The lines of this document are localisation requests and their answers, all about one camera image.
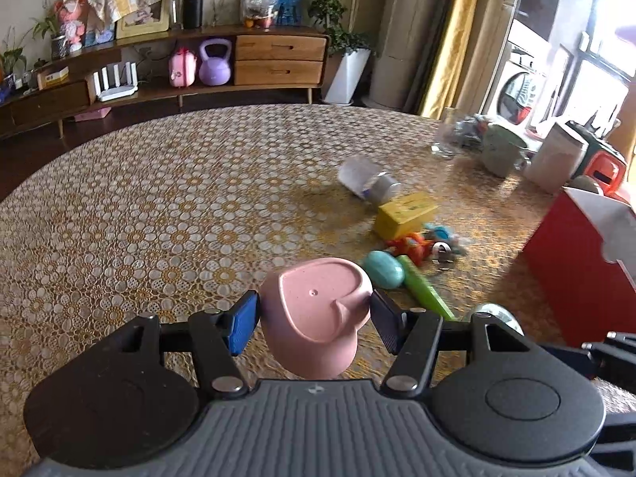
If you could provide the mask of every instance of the pink backpack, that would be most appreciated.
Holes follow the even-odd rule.
[[[174,87],[191,85],[195,81],[196,55],[187,48],[179,48],[170,58],[168,71]]]

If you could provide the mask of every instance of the patterned tablecloth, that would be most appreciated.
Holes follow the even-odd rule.
[[[408,191],[430,192],[439,221],[475,242],[454,270],[425,269],[457,314],[498,302],[528,335],[559,341],[516,258],[550,197],[467,155],[433,157],[433,131],[430,120],[360,108],[218,109],[111,133],[31,176],[0,204],[0,474],[17,476],[37,458],[21,419],[33,385],[139,312],[178,321],[210,304],[227,309],[270,270],[320,256],[358,261],[381,246],[373,210],[336,179],[354,154]],[[187,357],[168,360],[192,378]],[[379,378],[391,362],[369,322],[344,376]],[[250,382],[293,378],[260,329],[238,363]],[[460,364],[444,355],[438,378]],[[614,409],[630,406],[625,393],[603,392]]]

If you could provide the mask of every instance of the purple kettlebell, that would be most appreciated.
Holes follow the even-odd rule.
[[[210,57],[206,52],[206,47],[210,45],[225,45],[228,50],[224,57]],[[201,67],[199,68],[199,79],[205,85],[222,85],[230,80],[232,75],[230,69],[230,55],[232,53],[232,43],[227,39],[208,39],[201,43],[199,47],[201,54]]]

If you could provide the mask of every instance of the white router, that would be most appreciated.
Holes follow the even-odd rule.
[[[95,84],[95,94],[100,102],[114,100],[115,98],[129,97],[138,90],[137,86],[137,63],[126,62],[124,75],[126,84],[120,84],[119,65],[113,65],[112,79],[114,87],[108,84],[108,66],[102,68],[102,85],[99,84],[99,73],[93,73],[93,82]]]

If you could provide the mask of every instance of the pink cup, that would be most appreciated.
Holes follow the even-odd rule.
[[[338,376],[353,361],[357,331],[369,320],[371,280],[353,262],[320,258],[263,282],[261,325],[272,355],[307,379]]]

